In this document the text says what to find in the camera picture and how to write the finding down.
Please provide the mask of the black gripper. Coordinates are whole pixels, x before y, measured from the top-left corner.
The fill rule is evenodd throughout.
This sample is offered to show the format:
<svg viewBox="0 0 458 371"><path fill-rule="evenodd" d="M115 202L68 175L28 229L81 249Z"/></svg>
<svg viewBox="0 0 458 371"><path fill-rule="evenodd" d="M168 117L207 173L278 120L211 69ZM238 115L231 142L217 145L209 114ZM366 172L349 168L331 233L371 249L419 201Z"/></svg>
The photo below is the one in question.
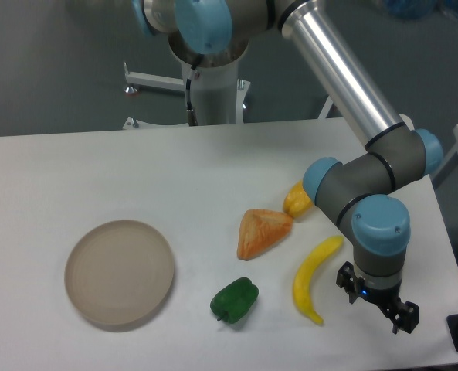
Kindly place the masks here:
<svg viewBox="0 0 458 371"><path fill-rule="evenodd" d="M343 288L350 304L360 297L379 307L392 323L392 333L399 331L411 334L419 324L419 306L413 302L402 302L399 292L402 271L378 277L357 268L349 261L344 262L337 272L336 285Z"/></svg>

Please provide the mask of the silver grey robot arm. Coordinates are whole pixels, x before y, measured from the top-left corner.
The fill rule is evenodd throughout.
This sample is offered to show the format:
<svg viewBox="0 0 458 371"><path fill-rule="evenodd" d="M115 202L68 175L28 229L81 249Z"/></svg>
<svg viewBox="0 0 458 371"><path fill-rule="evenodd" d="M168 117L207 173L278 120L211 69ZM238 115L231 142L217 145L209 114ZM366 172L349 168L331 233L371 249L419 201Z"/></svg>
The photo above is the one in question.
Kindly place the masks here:
<svg viewBox="0 0 458 371"><path fill-rule="evenodd" d="M377 306L395 331L412 332L418 306L399 291L411 228L406 207L392 193L434 172L441 144L411 130L362 69L324 12L321 1L134 1L141 31L165 34L183 65L181 89L190 126L233 124L240 113L235 68L249 40L278 29L294 43L365 147L349 163L314 162L304 190L351 241L352 262L337 273L350 301Z"/></svg>

